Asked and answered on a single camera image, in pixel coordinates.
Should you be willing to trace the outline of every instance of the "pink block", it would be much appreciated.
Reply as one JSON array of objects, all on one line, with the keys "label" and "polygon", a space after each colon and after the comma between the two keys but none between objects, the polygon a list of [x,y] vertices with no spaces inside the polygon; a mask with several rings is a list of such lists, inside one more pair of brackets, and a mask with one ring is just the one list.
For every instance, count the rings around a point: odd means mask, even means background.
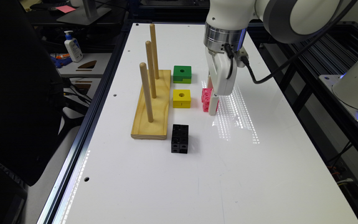
[{"label": "pink block", "polygon": [[211,94],[212,94],[212,89],[211,88],[203,88],[202,89],[201,102],[203,102],[203,110],[204,110],[204,112],[209,111],[209,102],[210,102]]},{"label": "pink block", "polygon": [[206,105],[204,105],[204,112],[208,112],[209,111],[209,106],[206,106]]}]

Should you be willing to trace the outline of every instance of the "wooden peg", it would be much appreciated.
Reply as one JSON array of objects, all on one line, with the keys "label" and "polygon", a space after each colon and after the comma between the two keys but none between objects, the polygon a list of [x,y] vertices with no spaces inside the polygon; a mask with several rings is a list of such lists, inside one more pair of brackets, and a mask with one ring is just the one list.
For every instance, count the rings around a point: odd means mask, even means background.
[{"label": "wooden peg", "polygon": [[140,74],[141,81],[143,82],[144,100],[146,102],[148,122],[152,123],[154,121],[153,106],[151,105],[151,97],[149,95],[147,65],[144,62],[140,63]]},{"label": "wooden peg", "polygon": [[156,33],[155,33],[155,25],[150,24],[149,29],[151,31],[151,43],[153,45],[153,60],[154,60],[154,74],[155,79],[159,79],[159,68],[158,68],[158,53],[156,51]]},{"label": "wooden peg", "polygon": [[147,61],[148,61],[148,72],[149,72],[149,87],[151,89],[151,97],[156,98],[156,88],[155,88],[155,77],[154,77],[154,66],[153,66],[153,50],[152,43],[146,41],[146,51],[147,51]]}]

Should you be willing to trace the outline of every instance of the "red card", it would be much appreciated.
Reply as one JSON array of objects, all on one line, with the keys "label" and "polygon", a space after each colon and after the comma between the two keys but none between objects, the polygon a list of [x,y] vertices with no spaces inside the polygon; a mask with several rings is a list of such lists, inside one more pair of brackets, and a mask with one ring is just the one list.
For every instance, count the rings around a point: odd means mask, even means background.
[{"label": "red card", "polygon": [[56,7],[56,9],[58,9],[64,13],[68,13],[68,12],[72,12],[72,11],[76,10],[70,6],[60,6],[60,7]]}]

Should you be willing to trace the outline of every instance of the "yellow block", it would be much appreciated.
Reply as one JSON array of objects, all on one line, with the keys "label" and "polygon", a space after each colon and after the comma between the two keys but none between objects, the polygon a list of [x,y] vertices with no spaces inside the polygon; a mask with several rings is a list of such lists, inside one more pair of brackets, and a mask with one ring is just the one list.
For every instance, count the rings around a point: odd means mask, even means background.
[{"label": "yellow block", "polygon": [[190,108],[190,90],[173,90],[173,108]]},{"label": "yellow block", "polygon": [[159,79],[155,80],[156,98],[151,98],[154,121],[148,122],[144,91],[141,87],[139,101],[134,117],[131,137],[134,139],[166,139],[167,115],[171,92],[171,71],[160,70]]}]

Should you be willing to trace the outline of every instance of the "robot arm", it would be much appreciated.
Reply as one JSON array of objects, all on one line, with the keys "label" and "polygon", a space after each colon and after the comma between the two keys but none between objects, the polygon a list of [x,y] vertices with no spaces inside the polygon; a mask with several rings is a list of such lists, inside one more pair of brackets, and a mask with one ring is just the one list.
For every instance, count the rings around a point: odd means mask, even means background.
[{"label": "robot arm", "polygon": [[210,0],[204,45],[209,67],[208,83],[213,86],[213,94],[231,94],[237,67],[244,67],[240,57],[247,57],[242,45],[252,19],[261,19],[266,30],[280,42],[299,42],[323,28],[336,15],[341,2]]}]

